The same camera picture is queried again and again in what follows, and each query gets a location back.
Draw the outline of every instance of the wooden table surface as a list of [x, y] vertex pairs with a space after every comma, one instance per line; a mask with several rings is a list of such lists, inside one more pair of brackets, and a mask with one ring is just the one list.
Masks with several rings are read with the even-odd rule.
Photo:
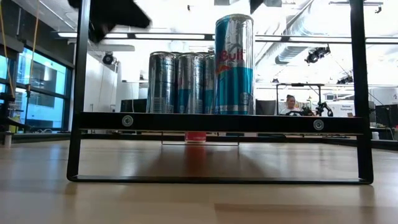
[[[328, 144], [163, 146], [83, 140], [80, 173], [357, 177], [356, 149]], [[375, 183], [87, 184], [66, 180], [68, 141], [0, 149], [0, 223], [397, 223], [398, 154], [374, 150]]]

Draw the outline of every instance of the black shelf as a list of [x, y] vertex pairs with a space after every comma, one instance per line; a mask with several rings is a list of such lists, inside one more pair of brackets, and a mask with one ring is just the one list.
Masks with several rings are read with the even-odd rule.
[[[361, 118], [95, 112], [80, 116], [80, 129], [361, 135], [364, 128]], [[123, 119], [131, 119], [131, 125], [124, 125]], [[315, 129], [317, 123], [323, 128]]]
[[[186, 184], [371, 184], [373, 162], [368, 108], [368, 71], [364, 32], [363, 0], [351, 0], [351, 39], [356, 118], [317, 118], [290, 116], [235, 116], [195, 114], [140, 114], [83, 112], [88, 50], [90, 0], [79, 9], [76, 43], [73, 124], [67, 178], [75, 182], [143, 182]], [[255, 133], [325, 133], [357, 135], [357, 179], [239, 179], [208, 177], [120, 177], [79, 175], [80, 144], [83, 129], [138, 131], [214, 131]]]

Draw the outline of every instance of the blue and silver can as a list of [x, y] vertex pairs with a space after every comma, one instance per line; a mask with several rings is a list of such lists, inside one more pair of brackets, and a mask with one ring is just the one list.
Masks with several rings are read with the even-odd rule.
[[215, 39], [216, 114], [254, 114], [253, 19], [222, 17]]
[[177, 113], [203, 113], [203, 72], [205, 59], [196, 53], [177, 57]]
[[173, 113], [175, 106], [176, 56], [153, 52], [149, 57], [147, 113]]
[[215, 55], [205, 57], [205, 114], [213, 114], [215, 108]]

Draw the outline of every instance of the woman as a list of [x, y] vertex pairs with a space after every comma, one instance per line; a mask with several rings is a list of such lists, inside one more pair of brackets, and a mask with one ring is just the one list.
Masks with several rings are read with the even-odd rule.
[[[298, 108], [295, 108], [294, 105], [296, 104], [296, 99], [292, 95], [287, 95], [286, 96], [286, 108], [283, 109], [280, 114], [281, 115], [286, 115], [287, 113], [291, 111], [300, 111]], [[291, 113], [290, 115], [296, 115], [300, 116], [298, 113]]]

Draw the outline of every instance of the red bull logo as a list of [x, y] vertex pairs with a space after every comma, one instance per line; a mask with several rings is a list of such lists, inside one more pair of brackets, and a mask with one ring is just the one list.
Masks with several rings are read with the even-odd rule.
[[229, 62], [229, 61], [240, 61], [243, 60], [243, 49], [238, 49], [236, 51], [236, 53], [231, 53], [228, 52], [227, 50], [222, 50], [220, 55], [217, 58], [217, 68], [216, 68], [216, 74], [220, 74], [223, 71], [228, 71], [231, 70], [232, 67], [229, 65], [225, 65], [225, 63], [223, 63], [223, 65], [219, 65], [222, 62]]

